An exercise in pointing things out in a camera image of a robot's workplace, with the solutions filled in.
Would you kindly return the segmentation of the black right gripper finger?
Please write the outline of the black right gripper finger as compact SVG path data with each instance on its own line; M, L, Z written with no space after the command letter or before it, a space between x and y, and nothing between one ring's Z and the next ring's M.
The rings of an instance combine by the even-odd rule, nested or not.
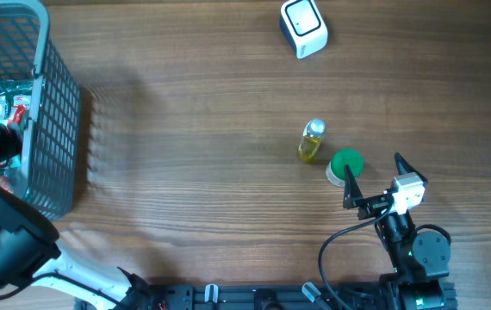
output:
M421 174L419 171L417 171L415 168L410 165L406 159L404 159L398 152L395 153L394 155L395 159L395 165L397 168L397 171L400 175L406 175L408 173L415 173L423 183L428 183L427 178Z
M363 200L363 195L360 188L357 185L356 178L354 177L350 166L347 164L344 168L345 172L345 188L343 207L345 209L357 208L360 201Z

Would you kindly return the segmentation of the green lid jar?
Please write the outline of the green lid jar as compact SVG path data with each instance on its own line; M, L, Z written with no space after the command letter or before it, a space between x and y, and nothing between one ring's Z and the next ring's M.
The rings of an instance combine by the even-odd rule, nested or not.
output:
M335 186L345 186L345 167L349 166L352 175L357 178L364 171L364 159L362 155L350 148L336 152L326 167L326 178Z

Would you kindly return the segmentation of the red toothpaste tube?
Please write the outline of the red toothpaste tube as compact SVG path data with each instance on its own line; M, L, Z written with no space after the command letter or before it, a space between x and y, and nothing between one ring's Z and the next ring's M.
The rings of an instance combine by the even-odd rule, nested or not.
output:
M8 118L8 125L18 124L20 125L27 109L24 105L13 106L10 110L10 115Z

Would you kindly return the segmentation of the green 3M gloves packet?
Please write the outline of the green 3M gloves packet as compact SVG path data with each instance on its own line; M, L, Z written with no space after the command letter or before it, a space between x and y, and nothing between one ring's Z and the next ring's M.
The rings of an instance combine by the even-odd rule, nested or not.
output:
M17 124L24 127L24 118L31 111L33 86L33 80L0 80L0 123L8 126L11 108L16 105L24 105L27 112L21 124Z

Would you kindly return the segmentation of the yellow Vim liquid bottle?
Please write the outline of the yellow Vim liquid bottle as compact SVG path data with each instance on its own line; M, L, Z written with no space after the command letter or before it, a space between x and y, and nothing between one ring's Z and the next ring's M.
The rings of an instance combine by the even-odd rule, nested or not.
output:
M303 129L298 156L305 163L311 163L321 146L326 133L326 123L322 119L313 119Z

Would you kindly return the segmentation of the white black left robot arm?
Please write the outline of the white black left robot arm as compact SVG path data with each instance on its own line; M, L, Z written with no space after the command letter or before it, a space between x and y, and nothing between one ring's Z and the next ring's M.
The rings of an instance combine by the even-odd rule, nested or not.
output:
M71 295L76 309L160 309L141 277L71 253L43 214L0 186L0 289L31 286Z

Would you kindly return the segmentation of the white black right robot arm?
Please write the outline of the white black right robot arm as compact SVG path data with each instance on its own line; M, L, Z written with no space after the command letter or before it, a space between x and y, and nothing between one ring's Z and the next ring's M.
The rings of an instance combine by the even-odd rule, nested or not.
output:
M363 197L346 165L344 207L356 208L360 220L376 219L376 234L394 267L376 282L339 285L336 293L352 309L456 309L457 293L450 274L451 236L445 229L416 226L409 210L424 200L427 179L399 153L398 175L383 194Z

